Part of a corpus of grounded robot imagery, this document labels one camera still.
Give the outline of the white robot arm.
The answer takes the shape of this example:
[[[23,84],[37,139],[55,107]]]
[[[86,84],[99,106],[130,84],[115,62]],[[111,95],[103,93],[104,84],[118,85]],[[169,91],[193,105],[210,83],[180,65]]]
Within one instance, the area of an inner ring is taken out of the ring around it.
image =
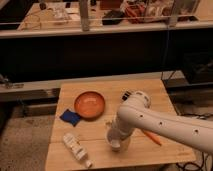
[[[147,130],[213,155],[213,122],[170,115],[150,109],[151,99],[143,91],[126,91],[106,138],[115,151],[135,129]]]

